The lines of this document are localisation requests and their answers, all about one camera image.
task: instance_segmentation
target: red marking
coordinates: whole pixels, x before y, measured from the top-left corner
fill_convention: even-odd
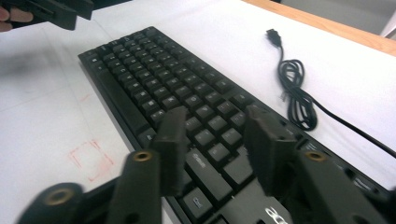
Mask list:
[[[107,175],[114,165],[114,161],[100,148],[96,140],[82,143],[71,150],[68,156],[91,182]]]
[[[87,94],[87,95],[85,95],[84,97],[82,97],[82,98],[80,99],[80,101],[81,101],[81,102],[84,102],[84,101],[86,101],[90,96],[91,96],[90,94]]]

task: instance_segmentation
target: cable plug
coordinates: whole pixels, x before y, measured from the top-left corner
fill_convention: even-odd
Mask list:
[[[273,45],[275,45],[278,48],[282,47],[282,40],[280,39],[280,35],[277,33],[276,30],[274,29],[267,30],[267,36]]]

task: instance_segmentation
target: wooden edge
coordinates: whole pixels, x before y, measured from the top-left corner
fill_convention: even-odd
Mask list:
[[[244,0],[253,6],[261,7],[278,15],[319,28],[320,30],[339,35],[343,38],[360,43],[372,49],[396,56],[396,41],[380,35],[374,35],[336,21],[330,21],[296,8],[281,5],[269,0]]]

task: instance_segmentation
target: space bar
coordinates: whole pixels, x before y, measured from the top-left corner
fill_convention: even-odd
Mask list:
[[[136,105],[134,105],[125,91],[121,88],[120,84],[108,71],[97,74],[97,78],[122,116],[123,121],[128,125],[135,136],[138,136],[149,128],[149,123],[145,117],[143,117]]]

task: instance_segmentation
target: acer logo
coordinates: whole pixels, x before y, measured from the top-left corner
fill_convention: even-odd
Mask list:
[[[270,216],[274,222],[276,224],[288,224],[285,221],[285,218],[283,218],[282,216],[280,216],[277,211],[275,210],[275,208],[271,207],[271,208],[265,208],[265,212],[268,214],[268,216]]]

